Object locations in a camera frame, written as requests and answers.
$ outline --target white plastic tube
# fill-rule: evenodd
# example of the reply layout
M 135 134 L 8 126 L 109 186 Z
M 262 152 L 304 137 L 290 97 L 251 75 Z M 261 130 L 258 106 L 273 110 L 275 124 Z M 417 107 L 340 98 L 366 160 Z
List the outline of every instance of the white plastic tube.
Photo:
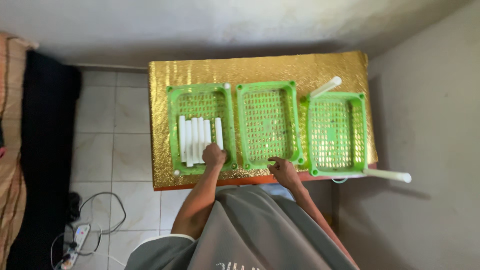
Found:
M 187 167 L 193 166 L 192 122 L 185 121 L 185 148 L 187 152 Z
M 322 85 L 321 87 L 319 87 L 316 90 L 314 90 L 313 92 L 311 92 L 310 97 L 311 98 L 316 98 L 319 95 L 321 95 L 322 93 L 324 93 L 326 91 L 330 91 L 333 88 L 339 86 L 340 84 L 342 84 L 342 78 L 340 78 L 338 76 L 335 76 L 330 81 L 328 81 L 326 84 Z
M 202 159 L 205 149 L 204 118 L 198 118 L 198 163 L 205 163 Z
M 412 182 L 412 177 L 408 172 L 391 172 L 391 171 L 382 171 L 375 169 L 363 169 L 363 173 L 367 176 L 376 176 L 380 178 L 386 178 L 390 180 L 402 181 L 405 183 Z
M 212 130 L 210 129 L 210 120 L 204 120 L 205 148 L 212 143 Z
M 198 163 L 198 119 L 192 118 L 192 147 L 193 147 L 193 163 Z
M 186 139 L 185 139 L 185 115 L 179 116 L 180 160 L 187 162 Z
M 223 150 L 222 120 L 220 117 L 215 118 L 215 137 L 216 144 Z

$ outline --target gold glitter mat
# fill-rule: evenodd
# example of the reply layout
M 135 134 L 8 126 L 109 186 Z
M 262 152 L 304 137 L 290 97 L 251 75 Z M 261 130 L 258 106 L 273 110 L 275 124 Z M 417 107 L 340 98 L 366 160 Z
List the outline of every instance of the gold glitter mat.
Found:
M 368 125 L 368 163 L 378 161 L 373 140 L 372 112 L 367 82 L 368 59 L 360 51 L 328 54 L 305 54 L 277 57 L 233 58 L 217 60 L 156 61 L 149 64 L 150 116 L 152 127 L 153 187 L 155 190 L 190 188 L 199 175 L 174 176 L 170 153 L 166 86 L 229 82 L 235 121 L 237 163 L 242 164 L 235 85 L 268 81 L 294 80 L 297 83 L 297 102 L 301 97 L 328 82 L 334 76 L 342 78 L 342 85 L 334 91 L 364 93 Z M 306 110 L 299 108 L 300 140 L 307 146 Z M 269 175 L 268 169 L 221 172 L 224 179 Z

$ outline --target gray t-shirt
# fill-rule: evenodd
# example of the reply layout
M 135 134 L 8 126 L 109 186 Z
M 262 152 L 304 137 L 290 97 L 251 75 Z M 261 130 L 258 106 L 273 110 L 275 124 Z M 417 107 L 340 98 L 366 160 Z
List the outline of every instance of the gray t-shirt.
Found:
M 257 186 L 219 191 L 199 239 L 141 244 L 125 270 L 356 269 L 294 201 Z

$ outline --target green plastic basket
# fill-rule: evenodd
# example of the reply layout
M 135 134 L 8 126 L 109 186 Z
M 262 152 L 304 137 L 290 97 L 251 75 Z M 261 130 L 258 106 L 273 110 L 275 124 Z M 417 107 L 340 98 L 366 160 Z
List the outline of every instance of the green plastic basket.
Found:
M 184 162 L 181 162 L 178 135 L 180 115 L 185 115 L 185 120 L 190 120 L 192 117 L 203 117 L 204 120 L 210 120 L 213 143 L 216 143 L 215 117 L 220 117 L 222 120 L 223 146 L 228 153 L 222 171 L 236 169 L 237 155 L 230 89 L 224 89 L 223 84 L 167 86 L 167 93 L 173 171 L 179 170 L 180 175 L 202 174 L 205 171 L 205 164 L 194 164 L 193 167 L 187 167 Z
M 236 88 L 244 169 L 263 169 L 271 156 L 302 164 L 295 82 Z
M 364 94 L 309 98 L 307 129 L 310 175 L 349 175 L 367 167 Z

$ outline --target right hand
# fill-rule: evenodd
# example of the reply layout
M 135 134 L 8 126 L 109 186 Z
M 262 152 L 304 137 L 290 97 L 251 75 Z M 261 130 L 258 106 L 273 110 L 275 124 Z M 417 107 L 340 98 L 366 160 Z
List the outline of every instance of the right hand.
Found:
M 227 160 L 227 152 L 220 150 L 217 144 L 212 143 L 205 148 L 202 159 L 207 167 L 222 167 Z
M 293 167 L 292 162 L 279 157 L 270 157 L 268 161 L 275 161 L 274 165 L 267 165 L 267 168 L 273 174 L 274 179 L 288 190 L 292 191 L 299 185 L 302 186 L 300 178 Z

